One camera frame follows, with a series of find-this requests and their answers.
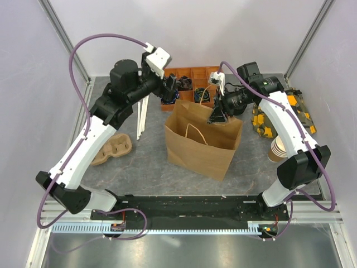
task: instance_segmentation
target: paper cup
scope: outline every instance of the paper cup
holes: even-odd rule
[[[270,147],[270,150],[268,152],[268,158],[273,161],[273,162],[279,162],[286,158],[286,152],[285,152],[285,147],[284,144],[279,136],[277,136]]]

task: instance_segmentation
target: robotic arm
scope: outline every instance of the robotic arm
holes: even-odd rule
[[[164,76],[164,68],[171,61],[170,55],[160,47],[147,45],[140,69],[133,60],[121,60],[110,71],[110,83],[90,110],[91,126],[88,134],[85,135],[84,127],[63,158],[49,172],[40,171],[36,176],[36,181],[47,189],[55,176],[59,175],[50,195],[72,214],[84,208],[110,211],[116,204],[117,199],[110,192],[89,189],[80,185],[80,182],[100,148],[133,113],[132,105],[150,93],[165,101],[175,97],[176,77]],[[82,139],[81,146],[60,171]]]
[[[312,149],[323,167],[326,166],[331,152],[326,145],[319,146],[306,131],[304,131],[306,138],[301,139],[296,124],[298,123],[303,130],[304,127],[294,114],[284,92],[284,87],[277,77],[263,78],[257,63],[238,67],[237,72],[258,93],[285,106],[285,110],[283,110],[276,104],[257,97],[246,87],[229,92],[224,88],[224,74],[211,73],[209,82],[219,86],[220,90],[215,96],[214,110],[208,119],[208,123],[225,122],[228,117],[243,113],[247,104],[256,103],[269,117],[285,146],[288,160],[278,167],[278,179],[270,188],[258,195],[258,205],[264,212],[269,207],[282,204],[292,192],[321,177],[322,172],[308,151],[305,141],[313,145]],[[295,120],[286,112],[287,109],[291,111],[290,114],[294,115]]]

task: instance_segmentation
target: camouflage fabric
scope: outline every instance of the camouflage fabric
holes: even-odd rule
[[[303,102],[301,91],[296,90],[295,88],[289,88],[285,90],[285,93],[287,94],[288,101],[293,111],[306,131],[309,134],[314,134],[316,132],[315,125],[313,124],[311,116]],[[260,137],[275,138],[278,135],[272,122],[256,104],[253,106],[252,124],[254,130]]]

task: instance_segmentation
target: purple cable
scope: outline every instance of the purple cable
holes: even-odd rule
[[[294,116],[294,114],[290,111],[290,110],[287,110],[285,108],[284,105],[278,103],[277,101],[273,100],[273,99],[270,99],[262,94],[260,94],[259,92],[255,91],[250,85],[248,85],[240,76],[239,74],[234,70],[234,68],[229,64],[227,63],[226,61],[222,61],[221,64],[219,65],[219,69],[218,69],[218,73],[221,72],[222,70],[222,66],[223,65],[226,65],[228,67],[228,69],[235,75],[235,77],[238,78],[238,80],[250,91],[252,92],[253,94],[255,94],[256,96],[262,98],[262,99],[265,99],[269,102],[272,102],[274,103],[276,106],[279,106],[281,107],[285,112],[287,112],[289,114],[289,116],[293,119],[297,129],[299,130],[299,133],[301,135],[301,138],[302,139],[305,139],[306,136],[305,136],[305,133],[304,133],[304,130],[303,128],[300,126],[300,123],[299,121],[297,120],[297,118]],[[326,179],[326,182],[327,182],[327,185],[329,186],[329,190],[330,190],[330,194],[331,194],[331,207],[330,208],[325,208],[323,205],[321,205],[318,201],[316,201],[312,196],[310,196],[309,194],[307,194],[305,191],[303,190],[298,190],[299,192],[301,192],[302,194],[304,194],[309,200],[311,200],[312,202],[314,202],[319,208],[325,210],[325,211],[333,211],[336,207],[336,197],[335,197],[335,191],[334,191],[334,188],[332,186],[332,182],[331,182],[331,179],[328,175],[328,173],[326,172],[325,168],[322,166],[322,163],[319,161],[319,159],[317,158],[315,152],[313,151],[313,149],[311,148],[310,144],[307,142],[307,141],[304,141],[307,149],[309,150],[309,152],[311,153],[313,159],[315,160],[315,162],[317,163],[317,166],[320,168],[320,170],[322,171],[323,175],[325,176],[325,179]],[[295,192],[291,193],[286,199],[289,199],[290,197],[292,197],[293,195],[295,194]]]
[[[138,212],[140,213],[143,218],[144,218],[144,227],[143,229],[141,230],[140,233],[136,234],[135,236],[132,236],[132,237],[112,237],[113,240],[135,240],[137,238],[140,238],[142,237],[142,235],[144,234],[144,232],[146,231],[146,227],[147,227],[147,217],[146,215],[139,209],[136,209],[136,208],[124,208],[124,209],[120,209],[120,210],[116,210],[116,211],[112,211],[112,212],[105,212],[105,211],[102,211],[102,210],[96,210],[97,212],[101,213],[101,214],[105,214],[105,215],[113,215],[113,214],[119,214],[119,213],[122,213],[122,212],[125,212],[125,211],[134,211],[134,212]],[[96,240],[99,240],[103,238],[103,236],[97,236],[97,237],[93,237],[92,239],[86,241],[85,243],[83,243],[82,245],[79,245],[75,248],[72,248],[71,250],[67,250],[67,251],[60,251],[58,250],[55,246],[54,246],[54,242],[53,242],[53,237],[51,239],[51,247],[52,249],[57,253],[57,254],[68,254],[68,253],[71,253],[73,251],[76,251],[77,249],[81,248],[81,247],[84,247],[86,245],[88,245],[89,243],[93,242],[93,241],[96,241]]]
[[[85,103],[85,100],[78,88],[78,85],[76,83],[76,80],[74,79],[74,73],[73,73],[73,59],[74,59],[74,56],[78,50],[78,48],[83,45],[84,43],[90,41],[90,40],[93,40],[93,39],[97,39],[97,38],[102,38],[102,37],[114,37],[114,38],[120,38],[120,39],[125,39],[125,40],[128,40],[128,41],[131,41],[131,42],[134,42],[134,43],[137,43],[143,47],[147,47],[147,45],[139,40],[136,40],[134,38],[131,38],[131,37],[128,37],[128,36],[124,36],[124,35],[117,35],[115,33],[101,33],[101,34],[98,34],[98,35],[91,35],[91,36],[88,36],[87,38],[85,39],[82,39],[81,41],[78,42],[77,45],[75,45],[75,47],[73,48],[72,52],[71,52],[71,55],[69,57],[69,65],[68,65],[68,68],[69,68],[69,75],[71,77],[71,81],[72,81],[72,84],[73,84],[73,87],[74,89],[76,90],[76,93],[80,99],[80,102],[82,103],[82,106],[84,108],[84,112],[86,114],[86,127],[85,127],[85,130],[84,130],[84,136],[86,136],[89,132],[89,129],[90,129],[90,113],[89,113],[89,109]],[[67,159],[63,162],[61,168],[60,168],[60,171],[62,171],[66,165],[68,164],[68,162],[71,160],[71,158],[73,157],[73,155],[76,153],[76,151],[78,150],[79,146],[83,143],[84,139],[81,139],[77,144],[76,146],[73,148],[72,152],[68,155]],[[68,210],[64,210],[63,212],[61,212],[52,222],[50,222],[49,224],[47,225],[42,225],[41,223],[41,213],[42,213],[42,210],[44,208],[44,204],[46,202],[46,199],[52,189],[52,187],[54,186],[54,184],[56,183],[56,181],[58,180],[60,174],[56,174],[55,177],[52,179],[50,185],[47,187],[46,191],[45,191],[45,194],[44,196],[42,197],[41,199],[41,202],[40,202],[40,206],[38,207],[38,210],[37,210],[37,226],[40,228],[40,229],[46,229],[46,228],[49,228],[50,226],[52,226],[55,222],[57,222],[59,220],[59,218],[61,218]]]

